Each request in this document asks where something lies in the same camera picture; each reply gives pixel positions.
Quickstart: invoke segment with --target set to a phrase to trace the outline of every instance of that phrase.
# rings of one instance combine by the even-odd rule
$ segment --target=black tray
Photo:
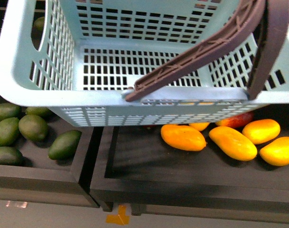
[[[256,110],[255,119],[262,118],[278,121],[280,136],[289,136],[289,104]],[[250,211],[255,216],[228,218],[289,223],[289,165],[274,167],[259,156],[248,162],[233,160],[209,139],[213,127],[203,131],[207,147],[201,152],[168,146],[160,126],[151,131],[141,126],[105,127],[90,194],[108,202],[105,210],[112,202],[127,202],[225,209],[240,215]]]
[[[22,166],[0,165],[0,200],[99,207],[89,195],[89,186],[102,129],[76,128],[57,115],[47,123],[49,133],[44,142],[33,143],[20,136],[13,145],[25,158]],[[48,148],[54,139],[72,129],[82,132],[75,156],[63,161],[49,159]]]

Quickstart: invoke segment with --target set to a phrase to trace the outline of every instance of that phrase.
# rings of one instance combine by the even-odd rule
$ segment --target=produce display
[[[0,165],[23,165],[23,151],[15,148],[18,139],[25,138],[30,143],[46,148],[46,156],[51,160],[67,160],[76,152],[81,131],[68,130],[54,137],[50,144],[46,140],[50,132],[48,122],[55,115],[46,107],[22,107],[0,104]]]
[[[176,149],[204,152],[203,135],[199,137],[199,131],[192,135],[188,129],[192,126],[204,131],[209,124],[188,125],[166,124],[161,128],[161,137]],[[273,166],[289,164],[289,137],[278,137],[280,124],[275,120],[254,121],[254,112],[249,112],[221,120],[214,125],[208,136],[227,156],[244,162],[260,156]]]

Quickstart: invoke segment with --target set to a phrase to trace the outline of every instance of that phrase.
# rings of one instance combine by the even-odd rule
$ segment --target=basket grid holes
[[[256,47],[251,47],[246,42],[238,50],[210,63],[208,67],[214,87],[246,88],[255,51]],[[272,90],[285,83],[281,70],[274,70],[263,90]]]
[[[84,37],[196,43],[221,0],[194,1],[191,16],[109,9],[76,0]]]
[[[164,64],[177,53],[84,49],[83,90],[123,90],[133,86],[128,76],[140,78]],[[198,72],[169,84],[169,86],[201,86]]]
[[[244,111],[253,110],[259,105],[244,105],[239,102],[225,102],[230,105],[217,113],[202,113],[202,114],[168,114],[168,115],[116,115],[106,116],[106,109],[104,107],[87,107],[87,108],[62,108],[75,123],[87,126],[87,124],[103,126],[109,125],[149,125],[149,124],[167,124],[183,122],[215,122],[223,118],[227,118]],[[94,112],[97,115],[89,115],[88,112]]]
[[[32,62],[29,79],[42,90],[71,90],[75,43],[59,1],[51,2],[47,57]]]

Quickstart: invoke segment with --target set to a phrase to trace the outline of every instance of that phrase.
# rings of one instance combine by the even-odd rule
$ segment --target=mango
[[[13,147],[0,147],[0,165],[21,165],[24,161],[22,153]]]
[[[2,103],[0,104],[0,121],[12,117],[19,117],[21,111],[22,108],[18,105],[12,103]]]
[[[163,125],[161,137],[168,145],[184,151],[201,151],[206,147],[204,136],[186,125]]]
[[[188,125],[201,132],[207,128],[209,124],[210,123],[189,123]]]
[[[235,115],[216,122],[217,126],[227,126],[232,128],[244,127],[254,118],[254,112],[243,113]]]
[[[34,22],[34,27],[38,30],[38,31],[43,31],[44,29],[44,23],[45,23],[45,17],[40,17],[38,19],[35,20]]]
[[[289,137],[280,137],[260,149],[259,155],[274,166],[289,165]]]
[[[225,154],[233,159],[250,161],[257,156],[256,146],[231,127],[216,127],[209,132],[209,136]]]
[[[54,114],[51,110],[46,107],[28,107],[25,110],[26,115],[38,115],[40,117],[48,118],[52,114]]]
[[[72,157],[78,147],[81,131],[70,130],[60,134],[50,146],[48,157],[52,160],[63,160]]]
[[[10,146],[20,136],[19,119],[16,117],[0,121],[0,146]]]
[[[19,121],[19,130],[24,138],[33,142],[43,141],[48,134],[46,121],[38,115],[25,115]]]
[[[242,134],[255,145],[275,139],[280,133],[280,125],[272,119],[256,120],[247,124]]]

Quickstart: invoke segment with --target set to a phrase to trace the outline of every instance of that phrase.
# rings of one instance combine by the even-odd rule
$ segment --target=yellow fruit
[[[184,151],[200,151],[206,146],[204,136],[186,125],[166,124],[161,128],[161,137],[168,145]]]
[[[190,125],[191,127],[194,127],[196,130],[201,132],[205,128],[207,128],[209,124],[210,123],[189,123],[188,125]]]
[[[275,139],[279,133],[280,125],[272,119],[253,121],[247,124],[242,130],[242,134],[255,145]]]
[[[250,161],[257,155],[256,146],[239,131],[226,126],[220,126],[209,132],[210,138],[229,157]]]
[[[280,137],[261,148],[259,155],[267,163],[275,166],[289,164],[289,137]]]

